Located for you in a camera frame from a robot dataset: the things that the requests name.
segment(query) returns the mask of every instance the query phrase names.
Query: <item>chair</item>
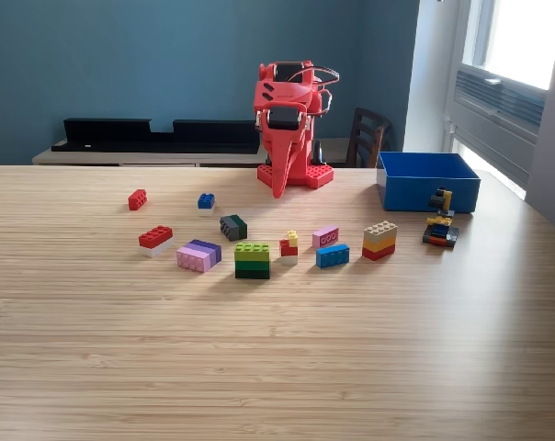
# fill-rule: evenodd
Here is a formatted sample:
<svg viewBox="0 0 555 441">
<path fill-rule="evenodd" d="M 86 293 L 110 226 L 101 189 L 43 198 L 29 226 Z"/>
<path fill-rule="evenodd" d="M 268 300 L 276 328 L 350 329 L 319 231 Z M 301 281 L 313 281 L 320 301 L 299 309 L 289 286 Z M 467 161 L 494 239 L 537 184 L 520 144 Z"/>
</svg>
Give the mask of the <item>chair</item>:
<svg viewBox="0 0 555 441">
<path fill-rule="evenodd" d="M 390 120 L 366 108 L 355 109 L 353 127 L 349 136 L 345 167 L 357 168 L 357 154 L 361 168 L 376 168 L 378 153 L 384 145 L 390 149 Z"/>
</svg>

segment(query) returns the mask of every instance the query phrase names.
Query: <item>green lego brick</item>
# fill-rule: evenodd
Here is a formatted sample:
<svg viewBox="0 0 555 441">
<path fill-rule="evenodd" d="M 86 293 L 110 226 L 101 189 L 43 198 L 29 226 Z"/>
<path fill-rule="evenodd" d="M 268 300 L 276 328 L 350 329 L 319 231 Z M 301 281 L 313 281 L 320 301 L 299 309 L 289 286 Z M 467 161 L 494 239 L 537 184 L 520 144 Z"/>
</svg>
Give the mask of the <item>green lego brick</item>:
<svg viewBox="0 0 555 441">
<path fill-rule="evenodd" d="M 250 260 L 237 260 L 234 263 L 234 269 L 243 269 L 251 271 L 269 271 L 269 262 L 255 262 Z"/>
<path fill-rule="evenodd" d="M 234 223 L 236 223 L 239 226 L 239 239 L 246 239 L 247 238 L 247 224 L 243 222 L 243 220 L 237 216 L 236 214 L 233 214 L 231 216 L 231 219 L 234 221 Z"/>
<path fill-rule="evenodd" d="M 256 280 L 269 280 L 269 271 L 253 271 L 250 269 L 237 269 L 234 278 L 252 278 Z"/>
<path fill-rule="evenodd" d="M 269 262 L 269 243 L 240 242 L 234 248 L 234 261 Z"/>
</svg>

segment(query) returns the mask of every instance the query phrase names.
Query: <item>red lego brick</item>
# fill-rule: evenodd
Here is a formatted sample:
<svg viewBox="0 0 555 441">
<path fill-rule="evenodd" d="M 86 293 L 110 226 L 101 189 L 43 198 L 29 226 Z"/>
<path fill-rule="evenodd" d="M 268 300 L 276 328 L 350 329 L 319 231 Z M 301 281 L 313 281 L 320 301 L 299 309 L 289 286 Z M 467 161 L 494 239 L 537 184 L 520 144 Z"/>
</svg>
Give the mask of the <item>red lego brick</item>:
<svg viewBox="0 0 555 441">
<path fill-rule="evenodd" d="M 430 236 L 428 238 L 428 242 L 433 243 L 435 245 L 447 246 L 447 239 L 442 238 L 442 237 Z"/>
<path fill-rule="evenodd" d="M 368 258 L 369 260 L 378 260 L 388 254 L 392 254 L 394 251 L 396 251 L 396 245 L 392 245 L 392 246 L 389 246 L 388 248 L 384 248 L 383 250 L 378 251 L 377 253 L 374 253 L 373 251 L 369 251 L 369 249 L 367 248 L 363 248 L 363 250 L 361 250 L 361 254 L 364 257 Z"/>
<path fill-rule="evenodd" d="M 143 206 L 147 201 L 147 192 L 145 190 L 137 190 L 129 196 L 129 209 L 134 211 Z"/>
<path fill-rule="evenodd" d="M 309 165 L 306 182 L 308 187 L 316 189 L 334 179 L 334 170 L 330 165 Z"/>
<path fill-rule="evenodd" d="M 282 257 L 286 255 L 298 255 L 298 247 L 289 246 L 288 239 L 279 241 L 279 255 Z"/>
<path fill-rule="evenodd" d="M 174 234 L 171 228 L 159 225 L 157 228 L 139 236 L 139 245 L 145 248 L 154 248 L 172 237 L 174 237 Z"/>
</svg>

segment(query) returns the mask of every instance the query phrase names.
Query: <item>cable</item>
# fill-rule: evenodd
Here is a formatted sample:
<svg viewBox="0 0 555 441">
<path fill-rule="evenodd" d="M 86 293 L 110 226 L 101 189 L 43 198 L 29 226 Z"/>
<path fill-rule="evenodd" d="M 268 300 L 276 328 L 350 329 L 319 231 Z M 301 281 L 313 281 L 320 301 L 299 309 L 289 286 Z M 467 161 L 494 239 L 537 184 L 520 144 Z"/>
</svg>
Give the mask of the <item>cable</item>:
<svg viewBox="0 0 555 441">
<path fill-rule="evenodd" d="M 304 67 L 302 69 L 300 69 L 299 71 L 297 71 L 295 74 L 293 74 L 290 78 L 288 78 L 286 80 L 287 83 L 291 82 L 296 76 L 303 74 L 304 72 L 308 72 L 308 71 L 319 71 L 319 72 L 325 72 L 327 74 L 332 75 L 334 78 L 332 80 L 327 80 L 327 81 L 313 81 L 312 83 L 314 85 L 321 85 L 321 86 L 326 86 L 326 85 L 331 85 L 332 83 L 336 83 L 337 81 L 339 81 L 339 72 L 331 69 L 330 67 L 323 67 L 323 66 L 308 66 L 308 67 Z"/>
</svg>

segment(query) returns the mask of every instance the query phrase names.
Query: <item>stacked lego bricks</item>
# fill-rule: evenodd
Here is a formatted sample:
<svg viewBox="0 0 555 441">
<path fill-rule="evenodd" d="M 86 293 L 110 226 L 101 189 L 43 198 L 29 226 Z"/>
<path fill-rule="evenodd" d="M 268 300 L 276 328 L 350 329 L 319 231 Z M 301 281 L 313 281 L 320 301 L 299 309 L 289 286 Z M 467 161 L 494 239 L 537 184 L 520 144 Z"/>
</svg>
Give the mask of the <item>stacked lego bricks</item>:
<svg viewBox="0 0 555 441">
<path fill-rule="evenodd" d="M 436 193 L 430 198 L 428 206 L 436 209 L 436 216 L 426 220 L 427 227 L 423 234 L 424 243 L 448 246 L 453 248 L 459 236 L 459 229 L 451 227 L 455 211 L 449 209 L 453 193 L 439 187 Z"/>
<path fill-rule="evenodd" d="M 369 260 L 378 260 L 396 251 L 398 227 L 384 221 L 363 231 L 363 250 L 361 254 Z"/>
<path fill-rule="evenodd" d="M 200 216 L 211 216 L 216 209 L 216 200 L 211 193 L 202 193 L 198 199 L 198 214 Z"/>
<path fill-rule="evenodd" d="M 296 232 L 288 232 L 288 239 L 279 241 L 279 257 L 282 265 L 298 263 L 298 234 Z"/>
<path fill-rule="evenodd" d="M 236 214 L 223 216 L 221 217 L 221 233 L 231 242 L 241 241 L 247 238 L 247 224 Z"/>
<path fill-rule="evenodd" d="M 159 225 L 139 236 L 139 251 L 149 257 L 155 257 L 169 248 L 174 242 L 174 234 L 169 227 Z"/>
<path fill-rule="evenodd" d="M 234 249 L 234 277 L 269 279 L 269 243 L 238 243 Z"/>
<path fill-rule="evenodd" d="M 222 260 L 221 246 L 193 240 L 176 252 L 177 266 L 205 273 Z"/>
</svg>

